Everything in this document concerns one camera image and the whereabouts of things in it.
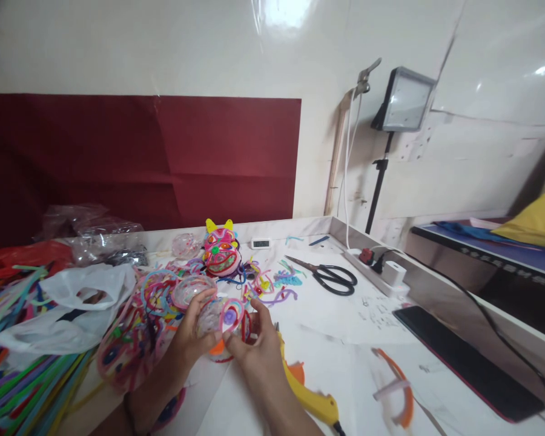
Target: black smartphone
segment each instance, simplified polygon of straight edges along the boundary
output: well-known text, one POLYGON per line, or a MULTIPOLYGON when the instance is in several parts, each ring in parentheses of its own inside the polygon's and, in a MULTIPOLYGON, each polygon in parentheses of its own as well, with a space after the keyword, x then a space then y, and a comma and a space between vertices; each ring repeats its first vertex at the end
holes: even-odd
POLYGON ((545 409, 539 398, 421 307, 393 313, 504 420, 517 423, 545 409))

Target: black scissors handle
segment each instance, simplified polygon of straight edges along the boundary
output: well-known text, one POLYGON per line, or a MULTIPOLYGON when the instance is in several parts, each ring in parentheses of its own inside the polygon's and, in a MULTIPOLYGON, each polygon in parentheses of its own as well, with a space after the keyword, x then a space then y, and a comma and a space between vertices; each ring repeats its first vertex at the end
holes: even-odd
POLYGON ((318 281, 319 284, 327 289, 329 292, 332 292, 333 294, 342 297, 350 296, 351 294, 353 294, 353 292, 355 291, 354 286, 357 284, 356 276, 351 274, 351 272, 349 272, 347 269, 335 265, 319 265, 317 267, 317 270, 313 273, 313 277, 315 277, 316 281, 318 281), (334 273, 333 271, 331 271, 332 269, 336 271, 341 271, 346 276, 348 276, 350 280, 346 279, 340 274, 334 273), (337 283, 338 285, 345 287, 347 291, 340 291, 339 289, 332 288, 327 284, 327 281, 337 283))

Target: pink pipe cleaner mask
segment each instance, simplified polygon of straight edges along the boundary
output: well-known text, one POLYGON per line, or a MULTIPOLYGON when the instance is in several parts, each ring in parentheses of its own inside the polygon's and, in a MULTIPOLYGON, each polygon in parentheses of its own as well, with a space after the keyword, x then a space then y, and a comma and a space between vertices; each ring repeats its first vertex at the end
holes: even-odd
POLYGON ((233 230, 232 220, 218 228, 211 219, 206 220, 208 236, 204 242, 206 253, 203 260, 209 273, 218 277, 232 274, 240 263, 238 242, 233 230))

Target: maroon backdrop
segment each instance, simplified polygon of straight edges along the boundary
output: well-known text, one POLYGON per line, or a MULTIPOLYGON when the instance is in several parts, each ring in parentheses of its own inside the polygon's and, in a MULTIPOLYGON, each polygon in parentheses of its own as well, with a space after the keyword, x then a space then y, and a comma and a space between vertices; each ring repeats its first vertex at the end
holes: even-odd
POLYGON ((301 101, 0 94, 0 247, 52 204, 100 203, 146 230, 287 219, 301 101))

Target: yellow ear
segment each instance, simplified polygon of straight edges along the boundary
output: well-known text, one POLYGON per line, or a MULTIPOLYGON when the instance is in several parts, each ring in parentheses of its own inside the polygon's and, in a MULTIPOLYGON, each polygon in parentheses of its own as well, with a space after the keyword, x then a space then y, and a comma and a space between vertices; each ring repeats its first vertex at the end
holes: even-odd
POLYGON ((206 230, 208 230, 208 233, 212 233, 216 229, 218 229, 218 227, 216 227, 216 224, 214 224, 214 221, 208 218, 206 220, 206 230))

